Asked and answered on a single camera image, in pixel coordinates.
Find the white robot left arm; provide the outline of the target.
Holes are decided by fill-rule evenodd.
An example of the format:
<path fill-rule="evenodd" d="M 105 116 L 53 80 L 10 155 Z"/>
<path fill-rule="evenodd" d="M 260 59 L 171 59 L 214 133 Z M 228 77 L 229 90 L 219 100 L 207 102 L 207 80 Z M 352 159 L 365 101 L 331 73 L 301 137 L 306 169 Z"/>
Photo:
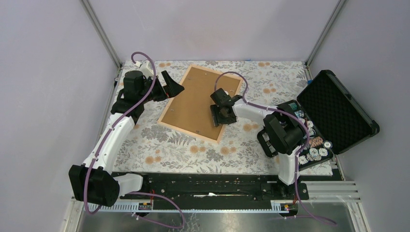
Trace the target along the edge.
<path fill-rule="evenodd" d="M 110 207 L 120 196 L 133 193 L 143 199 L 150 186 L 139 174 L 113 177 L 116 156 L 128 134 L 150 101 L 161 102 L 176 97 L 184 87 L 162 71 L 162 86 L 149 61 L 136 63 L 137 69 L 128 71 L 122 79 L 123 88 L 112 105 L 110 117 L 100 139 L 81 165 L 72 165 L 69 179 L 74 198 L 84 203 Z"/>

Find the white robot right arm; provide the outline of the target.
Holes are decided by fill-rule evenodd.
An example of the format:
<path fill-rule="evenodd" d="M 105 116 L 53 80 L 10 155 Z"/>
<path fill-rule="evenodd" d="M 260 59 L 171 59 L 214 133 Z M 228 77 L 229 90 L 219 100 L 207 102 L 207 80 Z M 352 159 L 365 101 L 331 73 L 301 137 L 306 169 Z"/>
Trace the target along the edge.
<path fill-rule="evenodd" d="M 261 106 L 247 101 L 243 96 L 231 97 L 222 88 L 210 95 L 214 102 L 210 106 L 214 126 L 235 123 L 238 118 L 245 118 L 263 126 L 263 138 L 260 144 L 269 152 L 274 149 L 278 155 L 280 168 L 278 178 L 282 183 L 277 186 L 278 195 L 289 199 L 296 193 L 299 177 L 298 157 L 309 144 L 308 128 L 294 114 L 287 104 L 280 106 Z"/>

